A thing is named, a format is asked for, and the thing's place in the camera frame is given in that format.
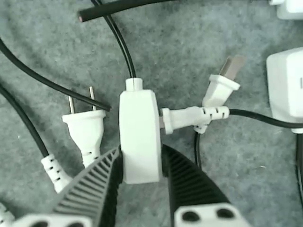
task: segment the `white adapter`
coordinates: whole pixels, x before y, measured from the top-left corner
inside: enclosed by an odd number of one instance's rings
[[[12,213],[0,203],[0,227],[9,227],[14,219]]]
[[[303,0],[270,0],[269,4],[277,6],[277,16],[280,19],[303,19]]]
[[[89,87],[91,98],[94,99],[92,87]],[[71,138],[81,151],[84,167],[100,157],[100,144],[104,133],[103,119],[104,110],[75,113],[72,98],[69,97],[71,114],[62,116],[63,122],[67,123]]]
[[[41,163],[57,193],[61,192],[72,181],[72,178],[66,174],[53,154],[44,157]]]
[[[124,182],[158,182],[162,176],[159,111],[156,95],[140,78],[126,80],[120,95],[119,129]]]
[[[274,118],[303,122],[303,47],[267,58],[269,102]],[[292,129],[303,133],[303,129]]]

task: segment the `white charger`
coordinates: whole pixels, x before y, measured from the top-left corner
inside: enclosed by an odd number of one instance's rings
[[[303,47],[267,58],[269,102],[274,118],[303,122]],[[292,129],[302,134],[303,129]]]

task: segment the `black power cord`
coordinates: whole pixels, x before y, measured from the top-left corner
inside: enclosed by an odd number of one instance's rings
[[[195,132],[195,137],[194,137],[194,154],[195,154],[195,164],[199,168],[202,168],[201,154],[200,154],[200,137],[201,137],[201,134],[198,133],[198,132]]]
[[[98,6],[101,6],[103,7],[103,3],[101,2],[101,0],[90,0],[96,7]],[[124,41],[124,38],[117,26],[117,24],[115,23],[115,21],[113,20],[112,16],[111,15],[108,15],[106,17],[104,17],[105,21],[107,22],[110,30],[112,30],[120,48],[121,48],[121,51],[122,51],[122,54],[125,58],[125,61],[126,61],[126,64],[127,64],[127,67],[128,67],[128,71],[129,71],[129,74],[130,74],[130,77],[131,78],[135,78],[136,77],[136,71],[134,69],[134,64],[133,64],[133,60],[132,60],[132,57],[128,51],[128,48],[126,46],[126,43]]]
[[[63,94],[66,94],[68,96],[74,97],[80,101],[83,101],[85,103],[88,103],[90,105],[94,105],[97,106],[105,111],[109,111],[111,109],[111,107],[107,104],[98,102],[96,100],[90,99],[88,97],[85,97],[83,95],[80,95],[76,92],[73,92],[69,89],[66,89],[48,79],[46,79],[45,77],[41,76],[40,74],[36,73],[35,71],[33,71],[31,68],[29,68],[28,66],[26,66],[23,62],[21,62],[8,48],[7,46],[4,44],[4,42],[1,40],[0,38],[0,51],[2,51],[2,53],[15,65],[17,66],[19,69],[21,69],[22,71],[24,71],[27,75],[29,75],[30,77],[38,80],[39,82],[51,87],[52,89],[55,89],[57,91],[62,92]]]
[[[248,117],[248,118],[252,118],[252,119],[255,119],[255,120],[267,123],[267,124],[271,124],[271,125],[274,125],[274,126],[282,127],[282,128],[288,128],[288,129],[303,128],[303,123],[283,122],[283,121],[279,121],[277,119],[267,117],[267,116],[261,115],[259,113],[247,111],[247,110],[231,109],[230,110],[230,115]]]
[[[303,134],[297,134],[297,146],[296,146],[296,173],[298,178],[298,187],[300,191],[300,200],[303,207]]]
[[[247,110],[237,110],[237,109],[231,109],[230,115],[237,115],[242,117],[248,117],[251,119],[255,119],[267,124],[271,124],[274,126],[282,127],[282,128],[288,128],[288,129],[301,129],[303,128],[303,123],[292,123],[292,122],[284,122],[279,121],[277,119],[264,116],[259,113],[255,113],[252,111]],[[200,157],[200,148],[199,148],[199,141],[200,141],[200,134],[195,133],[195,139],[194,139],[194,155],[195,155],[195,163],[197,166],[201,167],[201,157]],[[300,180],[303,179],[303,135],[299,134],[297,135],[297,161],[298,166],[300,169],[298,169],[298,176],[300,177]],[[299,181],[300,189],[301,189],[301,195],[303,198],[303,192],[302,192],[302,181]]]
[[[78,12],[79,20],[85,22],[96,19],[98,17],[108,16],[126,9],[131,9],[139,6],[149,5],[153,3],[173,1],[173,0],[116,0],[104,4],[103,6],[83,9]]]
[[[0,94],[2,94],[7,101],[11,104],[11,106],[16,110],[18,115],[20,116],[21,120],[29,130],[30,134],[32,135],[34,141],[36,142],[41,154],[43,157],[49,155],[45,144],[43,143],[40,135],[38,134],[36,128],[34,127],[33,123],[28,118],[27,114],[24,112],[20,104],[15,100],[15,98],[0,84]]]

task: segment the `gray carpet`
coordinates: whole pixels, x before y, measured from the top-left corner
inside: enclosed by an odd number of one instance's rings
[[[25,64],[50,80],[113,106],[105,119],[102,152],[119,144],[118,99],[128,71],[103,19],[79,23],[90,0],[0,1],[0,34]],[[211,73],[229,55],[247,56],[227,105],[270,115],[266,58],[303,46],[303,22],[282,21],[266,1],[166,2],[114,15],[132,54],[137,76],[156,92],[159,107],[200,105]],[[47,148],[66,171],[81,169],[80,152],[61,116],[67,97],[39,84],[0,54],[0,82],[20,101]],[[76,102],[76,111],[91,107]],[[0,201],[16,217],[40,212],[55,196],[41,155],[22,121],[0,96]],[[193,129],[163,136],[193,160]],[[203,169],[255,227],[299,227],[303,214],[295,176],[295,139],[290,130],[232,116],[213,122],[201,138]],[[166,180],[122,185],[117,227],[168,227]]]

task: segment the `power adapter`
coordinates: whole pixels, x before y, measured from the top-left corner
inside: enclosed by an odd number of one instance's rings
[[[303,47],[267,58],[269,102],[274,118],[303,122]],[[302,134],[303,129],[292,129]]]
[[[270,0],[269,4],[277,6],[277,16],[283,20],[302,20],[302,0]]]

